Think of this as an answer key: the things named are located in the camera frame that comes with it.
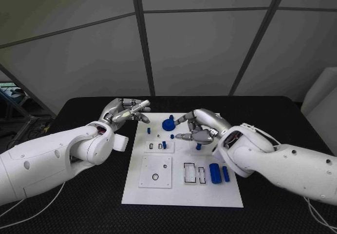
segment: blue object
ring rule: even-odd
[[[166,131],[172,131],[176,128],[173,115],[170,115],[169,119],[163,121],[163,129]]]
[[[225,166],[223,166],[223,176],[225,176],[225,181],[229,182],[229,174]]]
[[[196,150],[200,150],[202,149],[202,144],[197,144],[196,145]]]
[[[212,183],[213,184],[220,184],[222,175],[220,175],[220,169],[219,169],[219,164],[218,163],[209,164],[209,171],[210,171]]]

